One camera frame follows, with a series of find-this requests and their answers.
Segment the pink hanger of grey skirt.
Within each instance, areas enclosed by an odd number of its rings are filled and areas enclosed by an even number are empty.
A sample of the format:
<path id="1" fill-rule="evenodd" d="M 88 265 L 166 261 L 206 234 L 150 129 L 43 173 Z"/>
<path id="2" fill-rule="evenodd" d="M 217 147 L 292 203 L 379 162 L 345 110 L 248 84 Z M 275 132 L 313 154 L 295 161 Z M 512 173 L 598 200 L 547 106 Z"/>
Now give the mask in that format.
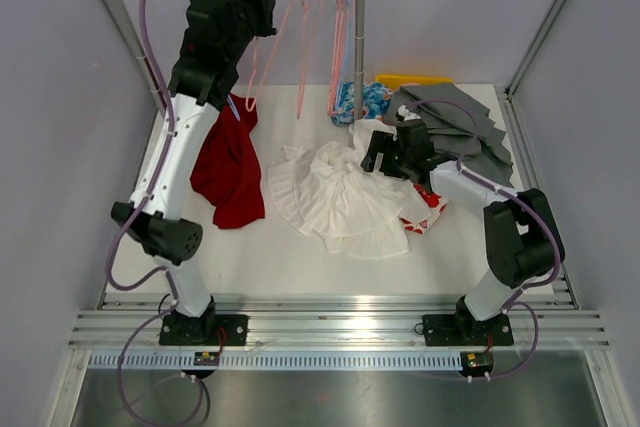
<path id="1" fill-rule="evenodd" d="M 299 85 L 296 100 L 297 120 L 300 120 L 302 116 L 309 69 L 309 56 L 313 44 L 313 38 L 316 32 L 316 17 L 319 15 L 323 0 L 300 0 L 300 4 L 302 9 L 300 50 L 301 58 L 299 70 Z"/>

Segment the grey skirt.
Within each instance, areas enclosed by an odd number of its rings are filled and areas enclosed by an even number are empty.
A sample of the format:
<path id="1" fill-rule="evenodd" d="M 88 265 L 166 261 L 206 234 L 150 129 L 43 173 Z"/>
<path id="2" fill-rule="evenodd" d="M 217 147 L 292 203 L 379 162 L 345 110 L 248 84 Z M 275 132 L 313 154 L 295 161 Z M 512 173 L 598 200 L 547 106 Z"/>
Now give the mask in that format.
<path id="1" fill-rule="evenodd" d="M 413 85 L 398 88 L 383 117 L 397 124 L 395 113 L 401 105 L 416 112 L 426 124 L 438 153 L 456 158 L 494 182 L 510 187 L 513 161 L 504 145 L 506 132 L 489 117 L 490 110 L 452 83 Z"/>

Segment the red poppy print skirt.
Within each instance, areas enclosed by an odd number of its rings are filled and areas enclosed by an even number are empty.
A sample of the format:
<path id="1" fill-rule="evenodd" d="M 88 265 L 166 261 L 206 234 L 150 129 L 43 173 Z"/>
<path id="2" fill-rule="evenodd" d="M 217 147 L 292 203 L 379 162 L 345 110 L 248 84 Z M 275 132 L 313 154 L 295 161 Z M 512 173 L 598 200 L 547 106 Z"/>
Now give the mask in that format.
<path id="1" fill-rule="evenodd" d="M 414 184 L 399 215 L 404 230 L 424 235 L 445 211 L 449 199 Z"/>

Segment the blue floral skirt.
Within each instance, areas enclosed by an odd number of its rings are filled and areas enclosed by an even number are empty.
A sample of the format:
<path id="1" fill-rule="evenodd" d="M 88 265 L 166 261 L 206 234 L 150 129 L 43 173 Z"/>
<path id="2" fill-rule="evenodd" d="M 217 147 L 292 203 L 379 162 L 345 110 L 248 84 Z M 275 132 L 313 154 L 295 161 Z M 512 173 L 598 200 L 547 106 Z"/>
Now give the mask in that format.
<path id="1" fill-rule="evenodd" d="M 393 90 L 382 83 L 365 83 L 363 86 L 363 98 L 361 118 L 381 119 L 389 109 Z M 355 86 L 353 82 L 344 82 L 340 85 L 333 110 L 329 118 L 336 126 L 346 126 L 355 120 Z"/>

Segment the pink hanger of white skirt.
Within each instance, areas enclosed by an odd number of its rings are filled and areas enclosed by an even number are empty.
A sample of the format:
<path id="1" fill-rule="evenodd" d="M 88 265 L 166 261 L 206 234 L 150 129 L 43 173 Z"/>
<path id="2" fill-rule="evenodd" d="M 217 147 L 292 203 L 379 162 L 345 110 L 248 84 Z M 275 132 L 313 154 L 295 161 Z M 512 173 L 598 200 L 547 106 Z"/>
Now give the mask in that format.
<path id="1" fill-rule="evenodd" d="M 266 64 L 260 75 L 259 82 L 257 83 L 257 85 L 254 85 L 254 80 L 255 80 L 255 75 L 257 74 L 258 42 L 255 42 L 253 64 L 252 64 L 253 70 L 249 79 L 249 84 L 247 86 L 247 99 L 245 101 L 245 110 L 248 113 L 252 113 L 256 109 L 258 97 L 262 93 L 262 89 L 265 85 L 265 81 L 267 80 L 267 77 L 273 65 L 280 41 L 283 38 L 284 30 L 286 29 L 288 24 L 288 20 L 290 17 L 293 4 L 294 4 L 294 0 L 288 0 L 282 19 L 281 19 L 281 23 L 277 29 L 275 40 L 273 41 L 273 45 L 271 47 L 269 56 L 267 58 Z"/>

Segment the pink wire hanger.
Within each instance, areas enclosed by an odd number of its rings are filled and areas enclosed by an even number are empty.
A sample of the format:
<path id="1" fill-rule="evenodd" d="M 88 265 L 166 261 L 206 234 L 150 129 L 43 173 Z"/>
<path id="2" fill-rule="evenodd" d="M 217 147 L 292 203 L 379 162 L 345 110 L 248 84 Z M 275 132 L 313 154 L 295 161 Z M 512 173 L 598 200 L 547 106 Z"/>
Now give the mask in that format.
<path id="1" fill-rule="evenodd" d="M 329 101 L 327 114 L 331 116 L 335 110 L 337 96 L 339 93 L 339 84 L 342 75 L 343 62 L 343 44 L 344 44 L 344 28 L 345 16 L 347 14 L 347 0 L 335 0 L 335 25 L 334 25 L 334 42 L 331 64 L 331 78 L 329 86 Z"/>

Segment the white pleated skirt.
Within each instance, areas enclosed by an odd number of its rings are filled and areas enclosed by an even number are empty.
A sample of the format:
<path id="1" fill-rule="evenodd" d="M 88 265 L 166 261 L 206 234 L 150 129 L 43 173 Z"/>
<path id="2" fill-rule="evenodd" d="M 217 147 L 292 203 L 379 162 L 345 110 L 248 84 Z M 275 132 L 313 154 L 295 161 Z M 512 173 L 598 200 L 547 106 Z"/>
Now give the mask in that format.
<path id="1" fill-rule="evenodd" d="M 380 260 L 410 250 L 413 232 L 399 215 L 414 184 L 360 166 L 375 130 L 396 133 L 379 119 L 358 120 L 349 127 L 350 145 L 284 146 L 268 169 L 278 212 L 299 233 L 321 237 L 331 254 Z"/>

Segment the blue wire hanger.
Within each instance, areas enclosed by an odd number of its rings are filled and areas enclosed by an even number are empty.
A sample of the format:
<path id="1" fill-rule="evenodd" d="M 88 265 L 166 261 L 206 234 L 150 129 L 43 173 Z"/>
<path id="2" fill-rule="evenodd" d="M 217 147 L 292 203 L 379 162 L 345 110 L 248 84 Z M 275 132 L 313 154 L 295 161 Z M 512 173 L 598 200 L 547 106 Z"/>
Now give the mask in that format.
<path id="1" fill-rule="evenodd" d="M 342 62 L 342 75 L 339 87 L 342 83 L 346 82 L 346 67 L 348 60 L 348 48 L 350 43 L 350 32 L 351 32 L 351 17 L 352 17 L 352 7 L 354 0 L 347 0 L 347 14 L 345 16 L 345 28 L 344 28 L 344 44 L 343 44 L 343 62 Z"/>

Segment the dark red skirt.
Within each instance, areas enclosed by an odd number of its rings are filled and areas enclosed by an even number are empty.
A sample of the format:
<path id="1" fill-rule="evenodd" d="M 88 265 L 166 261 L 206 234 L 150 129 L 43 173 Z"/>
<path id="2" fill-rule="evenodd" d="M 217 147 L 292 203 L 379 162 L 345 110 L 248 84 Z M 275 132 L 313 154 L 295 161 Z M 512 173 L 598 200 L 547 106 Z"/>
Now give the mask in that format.
<path id="1" fill-rule="evenodd" d="M 212 223 L 239 229 L 265 217 L 262 169 L 250 133 L 258 124 L 248 100 L 232 94 L 207 134 L 191 173 L 193 191 L 214 208 Z"/>

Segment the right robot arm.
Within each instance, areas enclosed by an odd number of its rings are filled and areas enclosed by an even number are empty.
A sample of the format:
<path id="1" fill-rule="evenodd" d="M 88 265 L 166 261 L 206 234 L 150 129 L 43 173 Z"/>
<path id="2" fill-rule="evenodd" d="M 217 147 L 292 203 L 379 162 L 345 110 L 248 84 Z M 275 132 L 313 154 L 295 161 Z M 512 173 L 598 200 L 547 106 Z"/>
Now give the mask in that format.
<path id="1" fill-rule="evenodd" d="M 483 223 L 488 269 L 454 313 L 423 316 L 426 344 L 513 345 L 508 311 L 525 291 L 553 282 L 565 259 L 545 194 L 517 192 L 436 153 L 421 119 L 400 122 L 394 132 L 374 130 L 361 166 L 447 197 Z"/>

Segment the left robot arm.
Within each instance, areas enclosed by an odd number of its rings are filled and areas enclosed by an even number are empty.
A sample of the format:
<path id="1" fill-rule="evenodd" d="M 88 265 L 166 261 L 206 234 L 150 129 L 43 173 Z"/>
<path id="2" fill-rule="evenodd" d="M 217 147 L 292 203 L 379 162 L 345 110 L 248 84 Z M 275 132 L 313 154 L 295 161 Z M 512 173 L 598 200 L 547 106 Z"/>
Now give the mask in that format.
<path id="1" fill-rule="evenodd" d="M 207 134 L 238 80 L 237 64 L 257 37 L 275 34 L 276 0 L 190 0 L 187 28 L 168 91 L 171 106 L 141 185 L 116 202 L 112 219 L 151 257 L 168 281 L 172 304 L 162 316 L 163 346 L 242 346 L 248 319 L 217 315 L 197 262 L 200 224 L 183 218 L 191 173 Z"/>

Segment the yellow plastic bin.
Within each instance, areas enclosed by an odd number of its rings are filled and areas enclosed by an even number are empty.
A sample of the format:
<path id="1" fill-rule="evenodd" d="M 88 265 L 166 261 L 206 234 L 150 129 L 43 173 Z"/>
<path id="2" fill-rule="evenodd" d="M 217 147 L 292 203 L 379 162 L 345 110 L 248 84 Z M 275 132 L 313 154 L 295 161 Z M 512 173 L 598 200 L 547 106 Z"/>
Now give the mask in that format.
<path id="1" fill-rule="evenodd" d="M 442 83 L 454 83 L 450 78 L 434 76 L 417 76 L 401 74 L 378 74 L 375 81 L 385 85 L 390 89 L 397 89 L 402 86 L 411 85 L 436 85 Z"/>

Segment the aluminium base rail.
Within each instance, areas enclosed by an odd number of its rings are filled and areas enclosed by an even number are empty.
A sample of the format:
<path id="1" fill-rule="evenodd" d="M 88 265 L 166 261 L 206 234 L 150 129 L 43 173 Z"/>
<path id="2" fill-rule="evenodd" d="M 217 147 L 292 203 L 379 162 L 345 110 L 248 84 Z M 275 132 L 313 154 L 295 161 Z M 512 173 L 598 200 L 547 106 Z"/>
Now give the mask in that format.
<path id="1" fill-rule="evenodd" d="M 173 323 L 158 317 L 167 305 L 152 294 L 109 294 L 102 309 L 77 315 L 68 346 L 98 367 L 265 371 L 458 371 L 484 351 L 524 359 L 610 348 L 600 315 L 568 293 L 527 297 L 495 333 L 469 342 L 453 331 L 449 301 L 429 296 L 219 295 L 217 325 L 199 344 L 176 340 Z"/>

